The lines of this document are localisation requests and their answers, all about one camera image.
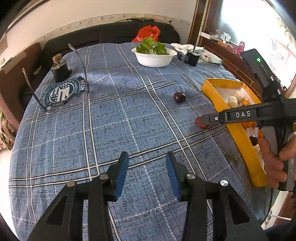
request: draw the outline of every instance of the potato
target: potato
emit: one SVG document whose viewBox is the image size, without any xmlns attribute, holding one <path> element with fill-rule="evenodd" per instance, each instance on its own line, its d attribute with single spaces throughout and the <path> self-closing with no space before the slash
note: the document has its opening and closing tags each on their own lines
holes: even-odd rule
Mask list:
<svg viewBox="0 0 296 241">
<path fill-rule="evenodd" d="M 235 98 L 237 98 L 237 102 L 241 103 L 242 99 L 244 98 L 244 95 L 240 91 L 236 91 L 234 93 Z"/>
<path fill-rule="evenodd" d="M 237 107 L 237 98 L 235 96 L 230 96 L 229 97 L 228 106 L 230 108 L 236 108 Z"/>
</svg>

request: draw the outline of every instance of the white wall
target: white wall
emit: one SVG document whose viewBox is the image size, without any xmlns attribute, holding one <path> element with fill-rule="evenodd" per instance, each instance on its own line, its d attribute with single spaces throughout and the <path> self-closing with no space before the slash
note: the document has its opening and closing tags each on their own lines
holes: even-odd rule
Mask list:
<svg viewBox="0 0 296 241">
<path fill-rule="evenodd" d="M 11 151 L 8 149 L 2 149 L 0 151 L 0 213 L 4 218 L 7 225 L 17 236 L 15 228 L 12 222 L 10 202 L 9 202 L 9 191 L 8 191 L 8 179 L 9 179 L 9 165 L 11 158 Z"/>
<path fill-rule="evenodd" d="M 97 16 L 142 13 L 192 22 L 196 0 L 50 0 L 39 6 L 8 33 L 8 60 L 40 37 L 73 22 Z"/>
</svg>

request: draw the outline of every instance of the red plastic bag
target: red plastic bag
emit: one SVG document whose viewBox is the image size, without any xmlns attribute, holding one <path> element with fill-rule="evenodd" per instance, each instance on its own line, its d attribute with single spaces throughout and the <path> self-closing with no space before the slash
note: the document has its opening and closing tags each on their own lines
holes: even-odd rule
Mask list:
<svg viewBox="0 0 296 241">
<path fill-rule="evenodd" d="M 158 27 L 156 26 L 151 27 L 151 25 L 144 26 L 139 30 L 137 36 L 131 42 L 132 43 L 142 42 L 143 38 L 146 38 L 146 37 L 151 37 L 157 42 L 159 35 L 160 35 L 160 30 Z"/>
</svg>

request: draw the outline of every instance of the patch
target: patch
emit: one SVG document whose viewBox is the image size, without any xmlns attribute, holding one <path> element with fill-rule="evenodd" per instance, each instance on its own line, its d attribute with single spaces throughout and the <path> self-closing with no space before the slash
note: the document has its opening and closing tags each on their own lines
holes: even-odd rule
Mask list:
<svg viewBox="0 0 296 241">
<path fill-rule="evenodd" d="M 41 97 L 42 103 L 47 109 L 62 106 L 70 101 L 76 95 L 87 90 L 84 78 L 65 80 L 60 83 L 49 86 Z"/>
</svg>

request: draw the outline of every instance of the green lettuce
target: green lettuce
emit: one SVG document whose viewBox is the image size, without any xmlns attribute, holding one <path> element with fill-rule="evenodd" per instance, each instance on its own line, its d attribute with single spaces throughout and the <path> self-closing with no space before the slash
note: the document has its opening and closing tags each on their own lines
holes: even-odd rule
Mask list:
<svg viewBox="0 0 296 241">
<path fill-rule="evenodd" d="M 136 47 L 136 52 L 156 55 L 168 54 L 165 44 L 161 42 L 156 42 L 151 37 L 144 38 L 142 43 Z"/>
</svg>

